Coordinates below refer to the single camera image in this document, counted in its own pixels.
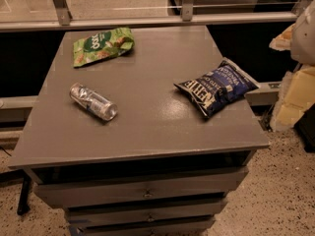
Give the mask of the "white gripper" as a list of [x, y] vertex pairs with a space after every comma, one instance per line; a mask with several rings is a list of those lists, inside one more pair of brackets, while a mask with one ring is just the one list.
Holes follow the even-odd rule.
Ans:
[[[315, 0], [298, 17], [295, 25], [272, 39], [269, 47], [278, 51], [290, 50], [293, 60], [315, 65]], [[286, 72], [270, 121], [272, 130], [292, 128], [314, 104], [315, 67], [302, 66], [297, 72]]]

